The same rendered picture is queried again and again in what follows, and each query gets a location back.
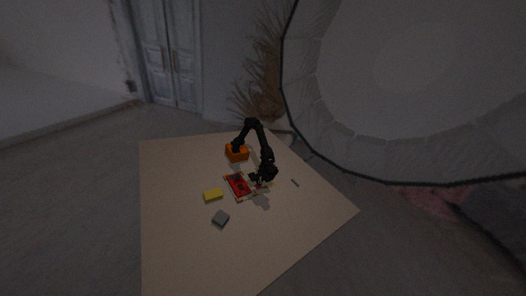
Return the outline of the yellow flat block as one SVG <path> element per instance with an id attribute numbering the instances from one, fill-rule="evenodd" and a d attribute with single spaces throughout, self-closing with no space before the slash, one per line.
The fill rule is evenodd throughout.
<path id="1" fill-rule="evenodd" d="M 215 200 L 218 200 L 224 197 L 221 187 L 217 187 L 214 189 L 210 189 L 208 191 L 204 191 L 203 195 L 205 198 L 205 203 L 210 202 L 210 201 L 215 201 Z"/>

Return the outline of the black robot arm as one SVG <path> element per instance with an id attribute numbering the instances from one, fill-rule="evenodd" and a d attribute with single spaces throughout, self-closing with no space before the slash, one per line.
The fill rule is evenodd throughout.
<path id="1" fill-rule="evenodd" d="M 251 118 L 245 118 L 244 121 L 244 127 L 241 130 L 239 136 L 233 139 L 231 141 L 231 145 L 233 148 L 231 148 L 233 153 L 240 153 L 239 150 L 240 146 L 244 145 L 245 141 L 244 138 L 249 133 L 249 131 L 252 129 L 256 130 L 256 134 L 258 137 L 258 140 L 261 145 L 261 165 L 260 167 L 265 169 L 261 176 L 264 178 L 265 182 L 270 182 L 275 178 L 275 175 L 279 172 L 278 168 L 273 164 L 275 162 L 274 152 L 269 147 L 268 142 L 265 137 L 263 125 L 256 117 Z M 272 160 L 269 160 L 272 159 Z"/>

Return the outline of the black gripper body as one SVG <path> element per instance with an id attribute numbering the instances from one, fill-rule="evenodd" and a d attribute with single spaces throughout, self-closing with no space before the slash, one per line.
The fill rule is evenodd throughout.
<path id="1" fill-rule="evenodd" d="M 248 177 L 251 179 L 252 182 L 254 182 L 254 181 L 256 181 L 257 179 L 259 179 L 260 177 L 262 177 L 261 174 L 262 174 L 264 171 L 266 171 L 265 169 L 261 168 L 260 165 L 259 165 L 258 167 L 259 167 L 259 169 L 257 170 L 258 173 L 255 174 L 254 172 L 252 172 L 252 173 L 249 173 L 249 174 L 248 174 Z M 266 171 L 266 172 L 267 172 L 267 171 Z"/>

